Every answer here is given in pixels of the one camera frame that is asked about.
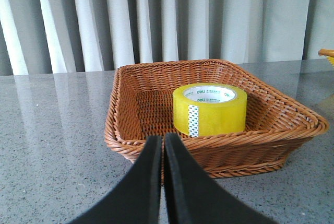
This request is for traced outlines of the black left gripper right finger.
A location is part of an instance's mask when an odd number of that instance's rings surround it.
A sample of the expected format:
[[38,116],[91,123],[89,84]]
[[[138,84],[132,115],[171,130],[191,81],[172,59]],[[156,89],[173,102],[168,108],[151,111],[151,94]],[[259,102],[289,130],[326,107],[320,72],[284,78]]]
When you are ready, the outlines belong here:
[[175,133],[165,136],[164,188],[169,223],[274,223],[211,179]]

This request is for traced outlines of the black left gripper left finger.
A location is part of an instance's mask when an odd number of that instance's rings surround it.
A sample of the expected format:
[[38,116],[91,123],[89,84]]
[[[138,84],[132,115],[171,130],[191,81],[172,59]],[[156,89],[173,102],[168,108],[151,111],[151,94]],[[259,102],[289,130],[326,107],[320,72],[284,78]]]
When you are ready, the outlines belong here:
[[158,223],[162,138],[150,136],[131,169],[102,200],[71,223]]

